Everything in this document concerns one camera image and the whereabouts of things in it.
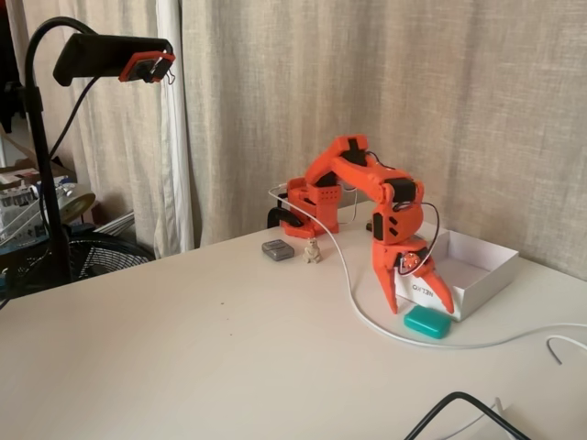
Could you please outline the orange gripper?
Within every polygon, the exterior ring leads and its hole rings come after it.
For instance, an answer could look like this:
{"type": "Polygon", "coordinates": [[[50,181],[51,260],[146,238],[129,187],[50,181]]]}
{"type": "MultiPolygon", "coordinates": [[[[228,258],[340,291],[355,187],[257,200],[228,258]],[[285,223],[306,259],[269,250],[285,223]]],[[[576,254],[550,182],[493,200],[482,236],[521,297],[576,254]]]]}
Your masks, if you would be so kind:
{"type": "Polygon", "coordinates": [[[395,271],[401,276],[414,275],[429,286],[449,314],[454,313],[452,293],[436,271],[427,242],[413,236],[395,244],[372,240],[372,265],[385,299],[393,314],[398,313],[395,293],[395,271]]]}

